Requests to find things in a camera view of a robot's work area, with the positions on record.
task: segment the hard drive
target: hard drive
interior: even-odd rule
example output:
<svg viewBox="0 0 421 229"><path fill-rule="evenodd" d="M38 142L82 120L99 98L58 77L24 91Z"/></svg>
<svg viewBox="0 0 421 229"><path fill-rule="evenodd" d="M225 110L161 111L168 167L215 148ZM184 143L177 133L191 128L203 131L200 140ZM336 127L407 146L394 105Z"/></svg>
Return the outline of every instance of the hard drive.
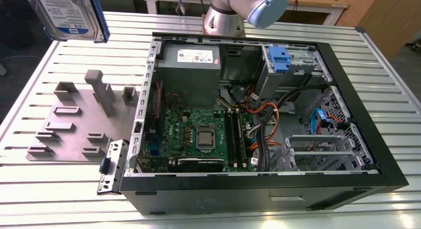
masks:
<svg viewBox="0 0 421 229"><path fill-rule="evenodd" d="M109 31L97 0L28 0L50 39L107 42Z"/></svg>

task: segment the hard drive label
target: hard drive label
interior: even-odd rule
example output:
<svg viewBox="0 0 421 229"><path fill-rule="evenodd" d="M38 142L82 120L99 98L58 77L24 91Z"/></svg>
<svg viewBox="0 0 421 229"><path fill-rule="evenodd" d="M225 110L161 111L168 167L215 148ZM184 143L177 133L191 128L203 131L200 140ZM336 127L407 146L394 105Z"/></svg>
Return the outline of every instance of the hard drive label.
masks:
<svg viewBox="0 0 421 229"><path fill-rule="evenodd" d="M40 0L54 27L64 33L84 34L88 26L72 0Z"/></svg>

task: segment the power supply label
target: power supply label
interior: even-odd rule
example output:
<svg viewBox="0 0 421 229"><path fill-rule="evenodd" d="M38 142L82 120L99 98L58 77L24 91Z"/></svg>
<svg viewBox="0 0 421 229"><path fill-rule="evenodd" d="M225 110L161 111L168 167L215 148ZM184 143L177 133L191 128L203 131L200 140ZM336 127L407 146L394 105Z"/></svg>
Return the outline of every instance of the power supply label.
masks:
<svg viewBox="0 0 421 229"><path fill-rule="evenodd" d="M53 26L64 33L84 34L88 26L82 12L72 0L40 0Z"/></svg>
<svg viewBox="0 0 421 229"><path fill-rule="evenodd" d="M212 63L211 50L180 49L176 61L179 63Z"/></svg>

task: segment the blue drive bay latch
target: blue drive bay latch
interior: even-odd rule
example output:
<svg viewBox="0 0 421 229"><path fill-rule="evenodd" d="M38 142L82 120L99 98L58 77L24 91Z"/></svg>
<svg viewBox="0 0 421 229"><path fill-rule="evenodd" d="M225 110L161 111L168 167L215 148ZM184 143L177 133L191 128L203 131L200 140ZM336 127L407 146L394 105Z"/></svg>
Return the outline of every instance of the blue drive bay latch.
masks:
<svg viewBox="0 0 421 229"><path fill-rule="evenodd" d="M287 72L291 66L291 56L284 47L268 46L268 59L274 65L274 72Z"/></svg>

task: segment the slotted aluminum surface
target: slotted aluminum surface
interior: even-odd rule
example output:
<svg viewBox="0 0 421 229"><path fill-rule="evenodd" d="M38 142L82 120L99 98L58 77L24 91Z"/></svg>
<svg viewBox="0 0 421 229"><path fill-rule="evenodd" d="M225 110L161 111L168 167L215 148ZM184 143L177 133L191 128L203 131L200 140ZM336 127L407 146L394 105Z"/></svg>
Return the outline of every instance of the slotted aluminum surface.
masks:
<svg viewBox="0 0 421 229"><path fill-rule="evenodd" d="M140 86L152 31L201 33L201 19L105 13L108 43L53 42L0 127L0 225L65 228L421 228L421 115L407 87L352 28L278 23L248 37L327 42L406 174L409 186L332 211L141 216L123 196L97 196L97 164L25 159L58 81L84 83L88 69L113 90Z"/></svg>

